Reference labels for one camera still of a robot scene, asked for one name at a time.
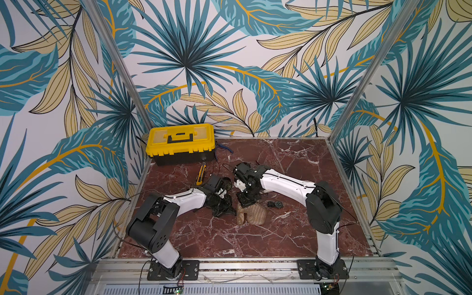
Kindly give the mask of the beige striped cloth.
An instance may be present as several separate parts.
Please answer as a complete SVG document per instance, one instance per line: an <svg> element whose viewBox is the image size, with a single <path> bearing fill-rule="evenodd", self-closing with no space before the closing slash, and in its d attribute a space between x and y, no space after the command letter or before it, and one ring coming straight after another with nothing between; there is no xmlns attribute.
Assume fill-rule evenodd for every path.
<svg viewBox="0 0 472 295"><path fill-rule="evenodd" d="M239 226L247 222L250 225L261 226L267 218L267 210L261 204L253 204L243 208L237 204L237 224Z"/></svg>

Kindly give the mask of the black watch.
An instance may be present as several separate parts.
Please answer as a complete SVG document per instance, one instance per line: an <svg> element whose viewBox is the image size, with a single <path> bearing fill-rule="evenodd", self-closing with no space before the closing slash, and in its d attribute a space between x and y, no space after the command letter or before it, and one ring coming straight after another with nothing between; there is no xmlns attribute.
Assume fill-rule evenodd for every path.
<svg viewBox="0 0 472 295"><path fill-rule="evenodd" d="M222 179L222 188L224 190L230 191L233 187L232 180L230 178L223 178Z"/></svg>

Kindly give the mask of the small olive watch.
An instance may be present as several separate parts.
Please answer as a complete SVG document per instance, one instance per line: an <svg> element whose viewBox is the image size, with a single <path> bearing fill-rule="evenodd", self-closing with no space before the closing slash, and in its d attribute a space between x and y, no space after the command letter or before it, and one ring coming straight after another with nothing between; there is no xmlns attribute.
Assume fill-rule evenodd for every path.
<svg viewBox="0 0 472 295"><path fill-rule="evenodd" d="M268 207L268 208L281 209L281 208L283 208L283 203L280 202L280 201L275 201L275 202L269 201L269 202L267 203L267 207Z"/></svg>

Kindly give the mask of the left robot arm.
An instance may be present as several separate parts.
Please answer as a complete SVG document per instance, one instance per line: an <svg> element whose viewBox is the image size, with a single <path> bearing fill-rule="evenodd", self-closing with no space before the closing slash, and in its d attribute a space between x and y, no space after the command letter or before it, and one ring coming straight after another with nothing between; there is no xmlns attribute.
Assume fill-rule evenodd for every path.
<svg viewBox="0 0 472 295"><path fill-rule="evenodd" d="M126 234L163 268L175 272L181 267L181 255L170 236L177 217L201 208L209 208L215 217L235 215L231 189L229 178L213 175L206 183L178 194L151 194L128 223Z"/></svg>

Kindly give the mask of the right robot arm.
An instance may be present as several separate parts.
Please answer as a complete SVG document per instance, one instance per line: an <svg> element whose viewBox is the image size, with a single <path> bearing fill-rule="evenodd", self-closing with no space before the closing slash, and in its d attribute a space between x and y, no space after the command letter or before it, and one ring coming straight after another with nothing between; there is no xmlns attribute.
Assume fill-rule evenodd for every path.
<svg viewBox="0 0 472 295"><path fill-rule="evenodd" d="M234 168L234 185L239 204L243 208L257 203L263 191L272 191L289 197L307 209L307 217L317 233L315 264L307 268L316 280L348 278L345 263L340 258L338 233L343 207L334 189L325 181L314 183L286 176L260 165L251 168L240 163Z"/></svg>

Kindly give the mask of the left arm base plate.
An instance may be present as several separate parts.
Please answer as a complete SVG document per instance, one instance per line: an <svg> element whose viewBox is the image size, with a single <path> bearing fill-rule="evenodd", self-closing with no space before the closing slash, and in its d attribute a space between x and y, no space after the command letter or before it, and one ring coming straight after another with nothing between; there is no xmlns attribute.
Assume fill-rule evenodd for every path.
<svg viewBox="0 0 472 295"><path fill-rule="evenodd" d="M164 267L157 261L151 261L151 266L147 274L149 281L181 280L196 281L199 276L200 261L198 260L178 260L171 268Z"/></svg>

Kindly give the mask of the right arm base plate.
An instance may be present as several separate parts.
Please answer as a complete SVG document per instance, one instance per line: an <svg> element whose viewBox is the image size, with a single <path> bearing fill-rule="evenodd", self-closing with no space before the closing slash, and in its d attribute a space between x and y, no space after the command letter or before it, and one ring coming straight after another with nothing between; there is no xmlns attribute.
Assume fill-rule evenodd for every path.
<svg viewBox="0 0 472 295"><path fill-rule="evenodd" d="M348 279L349 272L342 259L336 259L329 265L320 259L299 259L296 261L298 274L301 280L341 280Z"/></svg>

